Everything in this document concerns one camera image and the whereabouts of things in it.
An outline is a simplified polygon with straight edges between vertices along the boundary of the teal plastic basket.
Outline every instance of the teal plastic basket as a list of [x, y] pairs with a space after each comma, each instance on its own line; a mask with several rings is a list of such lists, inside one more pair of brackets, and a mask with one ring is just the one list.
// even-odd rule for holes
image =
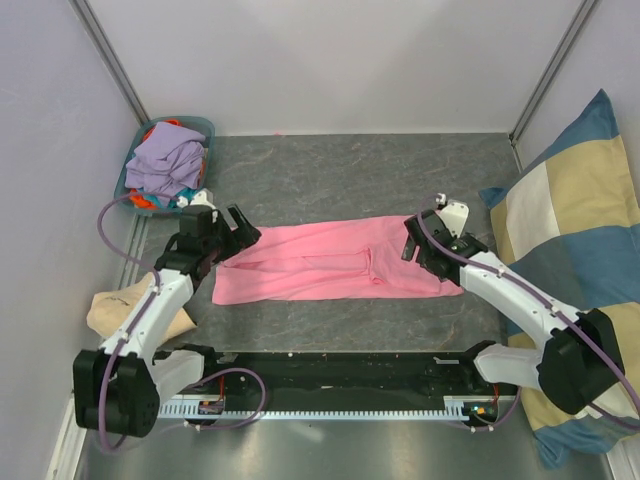
[[[211, 162], [213, 161], [213, 144], [216, 138], [216, 135], [215, 135], [216, 130], [213, 124], [206, 118], [181, 117], [179, 115], [174, 115], [171, 117], [154, 118], [153, 120], [150, 120], [149, 122], [145, 123], [140, 127], [140, 129], [138, 130], [138, 133], [136, 133], [136, 136], [133, 138], [133, 142], [131, 142], [129, 153], [127, 153], [127, 157], [125, 158], [124, 165], [122, 166], [122, 170], [120, 171], [120, 177], [118, 178], [118, 183], [116, 184], [116, 188], [113, 191], [113, 198], [121, 197], [122, 195], [126, 195], [131, 191], [131, 189], [124, 186], [125, 180], [127, 178], [127, 163], [129, 162], [129, 160], [131, 160], [134, 157], [135, 154], [133, 153], [133, 151], [138, 147], [138, 145], [142, 143], [142, 137], [144, 137], [144, 135], [149, 130], [151, 130], [151, 128], [153, 128], [156, 123], [169, 120], [171, 118], [175, 118], [176, 120], [179, 120], [180, 123], [182, 123], [183, 127], [189, 128], [191, 130], [195, 130], [196, 132], [199, 132], [205, 136], [204, 142], [202, 142], [202, 146], [209, 150], [207, 151], [206, 157], [204, 159], [204, 162], [205, 162], [204, 170], [202, 172], [202, 175], [200, 176], [200, 181], [198, 183], [198, 188], [202, 187], [202, 182], [206, 178], [207, 172], [209, 171], [209, 167], [211, 166]], [[174, 207], [174, 208], [158, 207], [153, 210], [146, 209], [146, 208], [138, 208], [129, 199], [124, 200], [123, 202], [120, 202], [120, 205], [122, 205], [124, 208], [128, 210], [135, 212], [138, 215], [144, 215], [146, 217], [152, 217], [157, 214], [170, 215], [170, 214], [180, 213], [180, 208], [178, 207]]]

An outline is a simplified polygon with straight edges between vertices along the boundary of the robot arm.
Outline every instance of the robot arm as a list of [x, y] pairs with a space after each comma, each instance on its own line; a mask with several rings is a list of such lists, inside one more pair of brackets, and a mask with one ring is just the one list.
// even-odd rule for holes
[[[112, 433], [145, 436], [155, 424], [159, 407], [200, 380], [209, 360], [215, 365], [215, 351], [208, 347], [174, 350], [163, 359], [154, 358], [175, 315], [212, 265], [233, 257], [260, 238], [260, 232], [235, 205], [228, 209], [237, 225], [231, 230], [210, 196], [203, 190], [183, 208], [179, 233], [171, 237], [155, 264], [160, 284], [149, 285], [127, 320], [97, 351], [83, 350], [76, 357], [73, 383], [79, 426], [98, 428], [102, 379], [121, 339], [126, 343], [118, 353], [106, 400], [106, 429]], [[143, 308], [146, 310], [128, 334]]]
[[[556, 314], [563, 312], [624, 372], [609, 317], [597, 309], [580, 312], [511, 271], [476, 238], [462, 233], [468, 214], [466, 205], [447, 202], [444, 195], [440, 197], [437, 213], [434, 210], [421, 213], [423, 223], [434, 240], [471, 263], [456, 260], [437, 249], [422, 231], [416, 216], [405, 222], [409, 237], [402, 258], [411, 261], [415, 257], [421, 267], [442, 281], [451, 280], [479, 295], [522, 328], [536, 345], [535, 349], [482, 345], [484, 348], [474, 359], [482, 378], [490, 383], [542, 390], [558, 408], [570, 414], [578, 413], [616, 384], [618, 380], [613, 372]], [[492, 267], [498, 274], [479, 264]], [[526, 285], [552, 308], [544, 308], [539, 299], [506, 277]]]

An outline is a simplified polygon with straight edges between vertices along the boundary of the gray marble surface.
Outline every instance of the gray marble surface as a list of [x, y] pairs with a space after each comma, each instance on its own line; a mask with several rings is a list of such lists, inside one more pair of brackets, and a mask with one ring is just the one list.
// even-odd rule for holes
[[[411, 215], [445, 192], [471, 209], [467, 230], [493, 247], [479, 189], [517, 175], [504, 134], [328, 135], [216, 139], [205, 186], [256, 226]], [[149, 222], [143, 259], [160, 255], [177, 220]], [[211, 274], [186, 305], [198, 328], [180, 341], [219, 351], [461, 350], [503, 336], [473, 294], [419, 300], [345, 299], [213, 305]]]

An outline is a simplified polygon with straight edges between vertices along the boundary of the pink cloth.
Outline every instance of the pink cloth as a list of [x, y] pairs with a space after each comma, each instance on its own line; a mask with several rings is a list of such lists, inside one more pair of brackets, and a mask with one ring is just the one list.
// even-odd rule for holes
[[400, 256], [406, 216], [260, 228], [253, 247], [218, 266], [213, 303], [458, 295]]

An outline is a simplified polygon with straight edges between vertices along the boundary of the folded purple towel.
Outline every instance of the folded purple towel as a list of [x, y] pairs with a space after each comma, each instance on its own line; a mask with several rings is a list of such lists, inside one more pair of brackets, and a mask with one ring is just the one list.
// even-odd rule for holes
[[[204, 135], [165, 122], [156, 124], [149, 138], [134, 150], [127, 163], [125, 187], [175, 195], [197, 188], [204, 157]], [[163, 205], [169, 199], [158, 197]]]

